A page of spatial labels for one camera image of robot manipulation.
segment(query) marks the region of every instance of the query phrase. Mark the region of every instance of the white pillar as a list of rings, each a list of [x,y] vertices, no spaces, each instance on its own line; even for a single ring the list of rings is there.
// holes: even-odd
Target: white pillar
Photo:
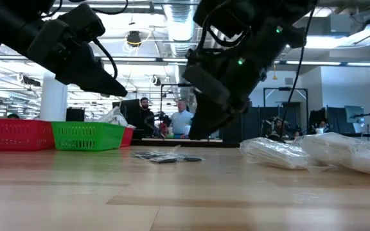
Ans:
[[[65,121],[67,114],[68,86],[55,79],[55,74],[46,71],[42,82],[40,119]]]

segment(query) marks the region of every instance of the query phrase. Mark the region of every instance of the wooden surface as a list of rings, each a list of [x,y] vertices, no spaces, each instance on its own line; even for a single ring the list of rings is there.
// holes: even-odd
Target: wooden surface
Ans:
[[[129,157],[149,149],[0,152],[0,230],[370,231],[368,175],[256,166],[237,149],[180,149],[199,163]]]

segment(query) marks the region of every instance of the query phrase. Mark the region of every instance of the ceiling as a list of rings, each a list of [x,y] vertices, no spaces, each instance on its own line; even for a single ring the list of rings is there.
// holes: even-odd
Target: ceiling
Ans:
[[[76,4],[64,0],[62,12],[69,11]],[[97,8],[113,10],[121,7],[123,1],[86,1],[94,4]],[[172,15],[178,10],[189,10],[185,15],[189,20],[193,17],[197,1],[169,1],[155,0],[154,11],[150,11],[148,1],[130,1],[125,13],[120,15],[99,14],[106,33],[100,37],[101,43],[113,57],[164,57],[184,58],[184,50],[195,48],[201,38],[201,28],[190,22],[178,22]],[[357,30],[362,25],[359,20],[366,20],[370,13],[370,1],[329,1],[320,0],[319,7],[315,11],[316,17],[329,17],[333,14],[343,14],[349,17],[352,13],[351,27]],[[141,45],[134,49],[127,45],[126,36],[129,31],[139,31],[142,40]],[[96,56],[104,54],[94,44],[91,45]],[[218,47],[213,38],[208,35],[205,47]],[[26,118],[34,118],[39,115],[41,87],[29,86],[21,83],[22,77],[27,76],[43,84],[46,70],[29,60],[10,60],[13,55],[19,55],[6,46],[0,48],[0,116],[5,112],[15,112]],[[278,60],[298,60],[300,49],[287,47]],[[335,49],[312,49],[307,48],[304,54],[305,60],[339,60],[339,61],[370,61],[370,47],[339,47]],[[133,63],[118,62],[117,80],[127,88],[128,96],[124,99],[148,97],[151,101],[151,109],[160,110],[161,87],[152,83],[153,78],[159,78],[162,84],[175,84],[181,80],[179,69],[175,63]],[[295,66],[281,65],[277,71],[294,71]],[[112,66],[106,62],[105,70],[113,74]],[[87,117],[98,118],[106,114],[112,108],[113,101],[122,98],[111,96],[102,97],[96,93],[83,92],[75,85],[69,86],[68,106],[85,108]],[[178,87],[165,87],[163,92],[163,111],[167,114],[174,112],[175,100],[192,97],[191,89],[178,89]]]

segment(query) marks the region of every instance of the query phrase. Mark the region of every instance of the metal frame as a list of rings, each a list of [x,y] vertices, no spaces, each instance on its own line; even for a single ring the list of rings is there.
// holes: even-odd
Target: metal frame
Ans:
[[[275,91],[275,90],[278,90],[278,91],[291,91],[292,88],[290,87],[265,87],[263,89],[263,107],[266,108],[267,107],[267,98]],[[302,88],[295,88],[295,91],[298,92],[298,94],[300,94],[306,101],[306,129],[309,128],[309,100],[308,100],[308,89],[302,89]],[[266,110],[263,111],[263,115],[266,119]]]

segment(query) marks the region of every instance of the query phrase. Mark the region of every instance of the computer monitor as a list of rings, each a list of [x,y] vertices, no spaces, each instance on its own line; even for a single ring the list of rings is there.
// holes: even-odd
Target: computer monitor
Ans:
[[[363,107],[358,106],[345,106],[346,111],[346,122],[347,123],[365,123],[365,119],[362,116],[365,113]]]
[[[113,102],[112,107],[118,106],[121,109],[121,114],[125,117],[128,124],[138,126],[141,120],[141,107],[139,99],[124,100],[121,102]]]

